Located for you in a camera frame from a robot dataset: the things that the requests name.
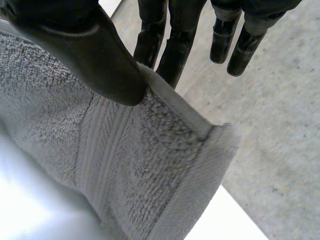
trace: terry cloth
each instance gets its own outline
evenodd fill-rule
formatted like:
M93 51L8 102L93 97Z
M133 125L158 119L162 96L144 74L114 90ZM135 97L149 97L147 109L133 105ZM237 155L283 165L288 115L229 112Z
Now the terry cloth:
M183 240L240 138L139 67L145 97L124 106L91 91L34 43L0 34L0 120L52 178L88 199L107 240Z

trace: robotic hand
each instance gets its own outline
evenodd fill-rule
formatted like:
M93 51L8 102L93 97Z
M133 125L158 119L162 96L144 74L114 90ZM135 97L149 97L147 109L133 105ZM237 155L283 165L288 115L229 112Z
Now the robotic hand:
M136 105L146 89L136 61L155 66L167 4L171 34L156 72L175 88L206 1L138 0L142 27L134 58L98 0L0 0L0 6L18 31L53 54L95 92L124 105ZM241 75L268 28L300 1L211 0L216 21L210 59L218 64L226 60L243 10L245 23L227 67L229 74Z
M150 68L155 65L163 40L167 2L171 34L156 72L175 87L192 48L199 16L206 0L138 0L142 29L134 58ZM227 67L230 75L240 76L268 28L300 2L301 0L211 0L216 15L211 61L216 64L225 62L244 11L245 23Z

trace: gray towel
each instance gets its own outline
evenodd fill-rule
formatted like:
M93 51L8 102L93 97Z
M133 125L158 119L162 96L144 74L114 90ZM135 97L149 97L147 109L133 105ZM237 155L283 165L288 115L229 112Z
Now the gray towel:
M92 92L39 46L0 34L0 120L51 177L86 196L108 240L182 240L220 185L239 137L139 67L145 97L123 106Z

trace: white surface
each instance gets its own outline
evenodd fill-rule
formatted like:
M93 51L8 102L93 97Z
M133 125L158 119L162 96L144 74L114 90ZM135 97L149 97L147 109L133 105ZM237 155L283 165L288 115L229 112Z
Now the white surface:
M105 10L106 14L108 14L109 17L114 14L120 2L121 0L99 0L99 4Z
M185 240L268 240L221 185Z
M52 181L0 129L0 240L102 240L80 195ZM221 186L186 240L267 240Z

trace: concrete floor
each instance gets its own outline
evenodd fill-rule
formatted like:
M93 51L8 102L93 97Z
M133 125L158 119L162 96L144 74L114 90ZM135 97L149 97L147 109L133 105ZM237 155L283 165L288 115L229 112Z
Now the concrete floor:
M268 31L245 73L234 78L227 64L209 60L215 15L207 2L176 89L212 123L241 129L223 185L271 240L320 239L319 13L318 0L303 0ZM138 3L122 1L112 19L133 53ZM165 38L169 32L167 21Z

